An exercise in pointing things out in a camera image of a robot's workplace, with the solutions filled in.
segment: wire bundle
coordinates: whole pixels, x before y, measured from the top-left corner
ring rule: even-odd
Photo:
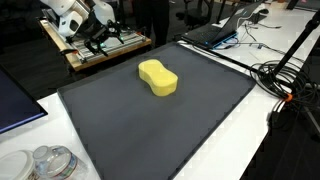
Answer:
[[[320,102],[318,85],[309,78],[309,68],[307,72],[298,71],[296,69],[300,68],[297,65],[288,62],[287,66],[276,75],[273,70],[279,62],[279,60],[273,60],[254,64],[252,68],[257,67],[258,71],[250,71],[251,77],[262,89],[282,100],[276,111],[283,103],[287,103],[288,107],[298,111],[302,106],[310,110],[317,109]]]

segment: yellow sponge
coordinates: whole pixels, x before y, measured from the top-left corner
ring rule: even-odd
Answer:
[[[149,84],[152,92],[157,96],[167,96],[177,88],[178,76],[156,59],[140,63],[139,76]]]

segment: monitor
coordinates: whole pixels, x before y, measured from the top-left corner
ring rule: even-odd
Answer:
[[[47,114],[0,65],[0,134]]]

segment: black mat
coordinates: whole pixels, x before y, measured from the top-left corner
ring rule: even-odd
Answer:
[[[157,97],[139,79],[139,62],[150,58],[178,75],[174,94]],[[102,179],[163,180],[176,175],[254,85],[168,44],[58,92]]]

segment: desk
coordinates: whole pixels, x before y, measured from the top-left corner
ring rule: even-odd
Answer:
[[[48,21],[41,20],[40,26],[45,31],[45,33],[47,33],[50,36],[50,38],[53,40],[53,42],[57,45],[57,47],[59,48],[59,51],[64,50],[64,49],[70,49],[70,46],[68,46],[68,44],[62,39],[62,37],[54,30],[54,27],[48,23]],[[110,53],[108,57],[101,56],[95,60],[88,61],[85,63],[81,63],[81,61],[79,60],[79,57],[74,54],[67,54],[65,57],[66,57],[67,62],[70,64],[70,66],[72,67],[72,69],[74,71],[80,71],[82,69],[85,69],[85,68],[91,67],[93,65],[99,64],[101,62],[118,57],[120,55],[135,51],[140,48],[143,48],[143,47],[148,46],[150,44],[151,44],[151,39],[146,38],[146,41],[144,41],[144,42],[141,41],[139,43],[134,43],[134,44],[132,44],[128,47],[125,47],[125,48],[119,48],[119,49],[113,51],[112,53]]]
[[[274,10],[274,12],[271,13],[271,16],[268,18],[275,18],[272,15],[276,14],[276,11],[279,13],[283,12],[283,16],[281,16],[281,22],[283,23],[290,22],[290,16],[295,15],[296,17],[299,17],[299,13],[303,13],[305,17],[301,18],[301,25],[298,26],[297,24],[297,26],[295,27],[300,30],[302,30],[301,27],[303,27],[307,23],[309,17],[312,17],[313,15],[313,13],[311,12],[304,12],[299,10],[293,10],[292,12],[290,12],[278,9]],[[286,41],[286,46],[284,46],[282,50],[286,51],[293,43],[295,38],[299,35],[299,31],[296,31],[297,29],[291,30],[290,33],[283,33],[285,37],[292,39],[292,41]],[[319,34],[320,33],[318,28],[308,38],[307,43],[309,44],[305,44],[304,48],[301,48],[301,54],[299,55],[300,58],[307,58],[316,40],[314,39],[313,41],[312,38],[318,37]],[[270,36],[270,38],[268,39],[265,38],[265,41],[269,42],[269,44],[267,44],[271,47],[281,48],[281,44],[279,45],[277,43],[278,37],[279,36]],[[248,46],[243,46],[242,48],[244,48],[243,50],[246,49],[246,51],[256,50],[255,48]],[[228,50],[229,53],[227,53],[227,51],[225,53],[232,57],[238,57],[242,55],[236,54],[241,53],[240,51],[232,50],[233,49],[230,49]],[[231,63],[221,61],[217,58],[211,58],[222,64],[233,67],[234,69],[239,70],[243,73],[248,73],[245,69],[234,66]],[[247,64],[250,64],[254,63],[253,61],[254,59],[252,58],[245,62],[247,62]],[[229,116],[217,128],[217,130],[207,139],[207,141],[195,153],[195,155],[190,159],[186,166],[184,166],[184,168],[180,171],[175,179],[239,179],[268,132],[268,114],[272,110],[276,102],[278,102],[277,98],[268,95],[261,88],[255,87],[251,91],[251,93],[249,93],[241,101],[241,103],[229,114]],[[48,96],[44,99],[41,99],[39,103],[48,111],[49,116],[1,135],[0,157],[12,151],[20,149],[35,150],[36,147],[44,144],[65,145],[89,166],[90,178],[88,177],[87,179],[99,179],[97,172],[93,168],[92,162],[89,159],[83,145],[81,144],[79,137],[74,127],[72,126],[71,120],[68,117],[67,112],[64,109],[58,95],[53,94],[51,96]]]

